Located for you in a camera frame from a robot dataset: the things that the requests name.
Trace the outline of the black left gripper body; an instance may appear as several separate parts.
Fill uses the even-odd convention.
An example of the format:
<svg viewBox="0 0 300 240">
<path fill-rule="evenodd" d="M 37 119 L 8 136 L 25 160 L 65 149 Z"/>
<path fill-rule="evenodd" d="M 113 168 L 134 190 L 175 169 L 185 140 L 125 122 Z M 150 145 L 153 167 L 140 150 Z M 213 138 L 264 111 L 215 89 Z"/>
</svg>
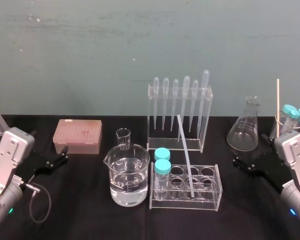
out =
<svg viewBox="0 0 300 240">
<path fill-rule="evenodd" d="M 16 167 L 13 182 L 19 187 L 25 187 L 39 175 L 51 175 L 50 162 L 51 160 L 43 153 L 32 150 L 29 156 Z"/>
</svg>

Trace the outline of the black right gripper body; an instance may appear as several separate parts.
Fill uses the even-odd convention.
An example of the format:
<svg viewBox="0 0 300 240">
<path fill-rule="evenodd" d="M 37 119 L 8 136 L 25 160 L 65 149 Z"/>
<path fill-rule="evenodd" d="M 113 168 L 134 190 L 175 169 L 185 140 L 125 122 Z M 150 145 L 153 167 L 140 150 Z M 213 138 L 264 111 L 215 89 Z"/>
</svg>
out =
<svg viewBox="0 0 300 240">
<path fill-rule="evenodd" d="M 273 150 L 257 156 L 253 164 L 256 175 L 267 180 L 278 193 L 285 188 L 284 184 L 292 180 L 290 170 Z"/>
</svg>

